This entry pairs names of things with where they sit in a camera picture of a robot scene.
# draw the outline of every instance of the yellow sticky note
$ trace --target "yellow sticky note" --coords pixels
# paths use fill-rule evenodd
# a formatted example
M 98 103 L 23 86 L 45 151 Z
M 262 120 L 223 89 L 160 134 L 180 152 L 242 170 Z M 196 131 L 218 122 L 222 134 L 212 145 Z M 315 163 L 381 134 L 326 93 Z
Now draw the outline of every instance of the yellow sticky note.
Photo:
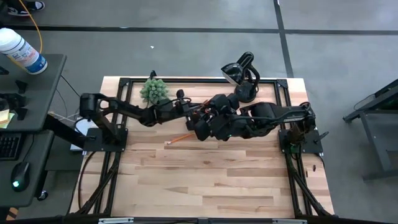
M 7 123 L 4 123 L 4 124 L 0 124 L 0 128 L 7 128 L 8 127 L 8 124 L 10 123 L 10 121 L 11 121 L 11 119 L 12 119 L 12 117 L 14 116 L 15 114 L 13 114 L 13 113 L 8 113 L 8 122 Z
M 9 122 L 9 120 L 8 120 L 9 113 L 10 113 L 10 110 L 0 111 L 0 124 L 6 124 Z

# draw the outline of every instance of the computer mouse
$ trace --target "computer mouse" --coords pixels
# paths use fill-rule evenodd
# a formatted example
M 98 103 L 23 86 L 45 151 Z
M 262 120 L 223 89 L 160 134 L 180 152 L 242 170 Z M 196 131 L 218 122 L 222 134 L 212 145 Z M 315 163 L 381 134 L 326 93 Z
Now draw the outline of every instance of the computer mouse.
M 21 192 L 29 185 L 29 169 L 28 162 L 20 162 L 14 166 L 11 172 L 11 187 L 16 192 Z

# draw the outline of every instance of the shoe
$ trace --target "shoe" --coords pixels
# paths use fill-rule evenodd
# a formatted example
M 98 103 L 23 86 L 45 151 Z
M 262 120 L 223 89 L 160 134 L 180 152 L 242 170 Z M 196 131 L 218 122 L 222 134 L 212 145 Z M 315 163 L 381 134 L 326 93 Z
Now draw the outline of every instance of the shoe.
M 18 10 L 14 7 L 8 7 L 7 12 L 9 15 L 12 16 L 29 16 L 29 14 L 25 10 Z
M 30 11 L 41 11 L 45 7 L 44 2 L 42 1 L 33 1 L 33 2 L 26 2 L 26 8 Z
M 45 7 L 42 1 L 26 2 L 26 8 L 30 11 L 41 11 Z M 14 7 L 8 7 L 8 14 L 12 16 L 29 16 L 24 9 L 16 9 Z

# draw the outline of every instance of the blue label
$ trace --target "blue label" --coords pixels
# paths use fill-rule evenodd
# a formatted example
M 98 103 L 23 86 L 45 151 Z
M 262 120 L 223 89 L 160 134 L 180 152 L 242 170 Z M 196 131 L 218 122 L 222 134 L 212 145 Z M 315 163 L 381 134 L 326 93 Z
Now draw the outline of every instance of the blue label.
M 32 65 L 26 67 L 26 70 L 30 73 L 38 72 L 44 68 L 46 63 L 46 59 L 42 55 L 39 55 L 38 59 Z

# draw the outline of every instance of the black desk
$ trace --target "black desk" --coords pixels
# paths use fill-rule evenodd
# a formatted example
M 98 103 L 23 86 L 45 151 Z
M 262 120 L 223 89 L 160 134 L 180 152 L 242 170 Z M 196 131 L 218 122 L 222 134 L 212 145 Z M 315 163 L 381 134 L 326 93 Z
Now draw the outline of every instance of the black desk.
M 22 192 L 14 192 L 11 188 L 11 171 L 20 161 L 0 161 L 0 208 L 26 207 L 32 203 L 34 197 L 40 196 L 47 171 L 44 169 L 54 135 L 64 138 L 77 146 L 82 146 L 82 135 L 59 120 L 48 115 L 52 98 L 66 61 L 66 56 L 59 54 L 45 54 L 48 61 L 46 71 L 38 75 L 29 75 L 13 64 L 7 57 L 0 55 L 0 66 L 9 71 L 8 75 L 0 75 L 0 93 L 18 93 L 15 80 L 28 84 L 26 92 L 21 94 L 27 98 L 24 108 L 28 109 L 25 119 L 17 120 L 16 115 L 7 129 L 0 132 L 26 132 L 27 138 L 19 156 L 23 159 L 35 134 L 35 142 L 27 161 L 30 162 L 30 184 Z
M 33 135 L 35 136 L 35 141 L 29 154 L 26 157 L 26 161 L 30 162 L 30 183 L 28 188 L 22 192 L 15 192 L 11 188 L 11 171 L 14 166 L 22 162 L 30 144 L 32 144 Z M 0 181 L 0 207 L 26 207 L 32 203 L 33 198 L 41 192 L 42 186 L 40 186 L 41 175 L 44 171 L 45 162 L 49 154 L 49 149 L 52 145 L 54 139 L 54 133 L 52 131 L 41 131 L 37 134 L 28 134 L 24 146 L 22 148 L 21 154 L 18 161 L 1 161 L 0 171 L 1 178 Z
M 363 180 L 398 177 L 390 154 L 397 153 L 398 80 L 375 92 L 374 99 L 343 119 L 346 123 L 361 118 L 366 135 L 379 157 L 382 171 L 363 176 Z
M 26 92 L 21 94 L 27 97 L 27 103 L 24 108 L 28 109 L 28 111 L 25 119 L 18 121 L 15 115 L 8 128 L 3 131 L 40 131 L 43 128 L 67 59 L 65 55 L 60 54 L 46 54 L 44 57 L 49 63 L 47 69 L 38 75 L 29 75 L 9 58 L 0 55 L 0 65 L 10 73 L 8 75 L 0 75 L 0 93 L 18 93 L 15 80 L 28 84 Z

